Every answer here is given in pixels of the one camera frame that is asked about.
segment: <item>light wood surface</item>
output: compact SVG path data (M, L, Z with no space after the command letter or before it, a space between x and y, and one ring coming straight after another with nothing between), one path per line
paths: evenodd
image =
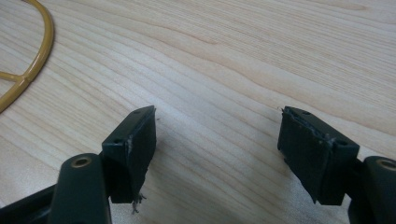
M396 159L393 0L43 0L49 60L0 115L0 206L98 153L131 111L155 105L158 145L114 223L348 223L313 204L276 149L280 109L308 110ZM0 1L0 69L21 74L43 36L37 11ZM4 93L10 83L0 82Z

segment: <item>yellow ring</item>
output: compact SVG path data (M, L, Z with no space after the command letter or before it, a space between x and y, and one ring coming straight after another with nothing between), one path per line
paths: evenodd
M41 16L44 20L44 37L40 50L23 75L14 75L0 72L0 78L15 82L15 84L0 98L0 113L2 113L9 105L11 105L35 79L38 72L46 62L52 47L53 22L49 12L36 0L25 0L25 2L37 8L37 10L41 13Z

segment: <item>wooden table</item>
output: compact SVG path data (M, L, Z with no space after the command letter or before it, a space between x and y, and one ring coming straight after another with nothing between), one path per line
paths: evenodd
M29 89L0 115L0 205L54 184L155 105L158 145L142 192L114 223L348 223L313 204L276 149L281 108L314 113L396 159L396 2L43 0L56 29ZM0 2L0 68L21 74L37 11ZM10 86L0 82L1 93Z

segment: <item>wood grain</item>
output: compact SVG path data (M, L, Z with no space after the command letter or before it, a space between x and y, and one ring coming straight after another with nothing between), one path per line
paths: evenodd
M41 3L55 42L0 115L0 206L56 182L63 161L100 152L132 110L157 108L143 193L114 223L348 223L313 204L276 149L280 109L316 114L396 159L396 2L98 0ZM21 74L43 22L0 2L0 68ZM10 83L0 82L0 93Z

